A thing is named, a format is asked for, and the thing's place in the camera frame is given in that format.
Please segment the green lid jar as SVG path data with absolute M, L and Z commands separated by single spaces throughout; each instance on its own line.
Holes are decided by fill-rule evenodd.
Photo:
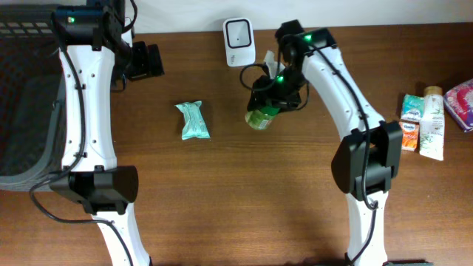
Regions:
M 278 115 L 280 108 L 264 106 L 260 109 L 248 111 L 245 115 L 246 123 L 255 130 L 265 130 Z

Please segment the teal wipes packet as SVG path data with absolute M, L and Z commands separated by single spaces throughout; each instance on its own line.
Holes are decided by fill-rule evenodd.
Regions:
M 210 134 L 200 111 L 202 101 L 185 102 L 176 105 L 183 114 L 185 125 L 182 130 L 182 140 L 191 138 L 209 139 Z

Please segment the small teal tissue pack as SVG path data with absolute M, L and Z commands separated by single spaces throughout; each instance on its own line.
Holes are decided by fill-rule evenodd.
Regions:
M 401 119 L 418 123 L 424 114 L 424 98 L 415 95 L 405 95 L 402 108 L 401 108 Z

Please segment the orange tissue pack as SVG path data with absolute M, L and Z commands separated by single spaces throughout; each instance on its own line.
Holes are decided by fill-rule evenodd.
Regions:
M 415 151 L 418 146 L 420 126 L 417 123 L 400 121 L 399 125 L 403 132 L 401 148 L 407 151 Z

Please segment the white tube with tan cap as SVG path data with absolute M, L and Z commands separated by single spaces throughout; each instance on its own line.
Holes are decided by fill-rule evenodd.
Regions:
M 420 121 L 420 155 L 443 161 L 445 115 L 443 90 L 439 86 L 424 89 L 424 113 Z

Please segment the purple red pad pack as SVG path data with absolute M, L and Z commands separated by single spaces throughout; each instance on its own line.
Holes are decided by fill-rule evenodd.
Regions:
M 472 79 L 450 89 L 444 96 L 446 110 L 464 132 L 472 131 Z

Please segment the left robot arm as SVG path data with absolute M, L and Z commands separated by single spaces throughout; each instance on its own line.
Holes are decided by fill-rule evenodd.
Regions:
M 66 92 L 62 170 L 47 182 L 82 206 L 103 234 L 114 265 L 150 265 L 135 219 L 138 173 L 119 166 L 112 139 L 111 94 L 127 83 L 164 73 L 156 45 L 134 40 L 124 1 L 62 5 L 51 15 Z

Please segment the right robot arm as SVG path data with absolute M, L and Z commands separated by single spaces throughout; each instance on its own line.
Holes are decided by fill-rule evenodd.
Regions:
M 277 115 L 303 109 L 307 101 L 300 89 L 314 88 L 340 138 L 331 172 L 348 206 L 350 239 L 344 263 L 388 265 L 384 211 L 398 174 L 401 127 L 386 122 L 363 96 L 327 28 L 308 32 L 292 20 L 280 26 L 275 38 L 276 54 L 268 54 L 259 65 L 265 73 L 249 87 L 247 124 L 266 129 Z

